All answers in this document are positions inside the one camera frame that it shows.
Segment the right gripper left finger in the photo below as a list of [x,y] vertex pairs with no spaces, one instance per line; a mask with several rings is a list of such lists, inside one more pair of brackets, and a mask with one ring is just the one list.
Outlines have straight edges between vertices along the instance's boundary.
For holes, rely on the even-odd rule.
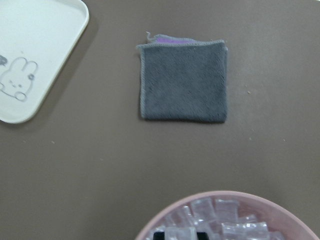
[[165,233],[163,231],[154,232],[153,233],[153,240],[165,240]]

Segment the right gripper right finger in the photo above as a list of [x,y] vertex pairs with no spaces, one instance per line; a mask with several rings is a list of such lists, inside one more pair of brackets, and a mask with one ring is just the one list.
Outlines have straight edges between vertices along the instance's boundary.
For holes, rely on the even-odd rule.
[[206,232],[197,232],[196,235],[198,240],[209,240],[209,236]]

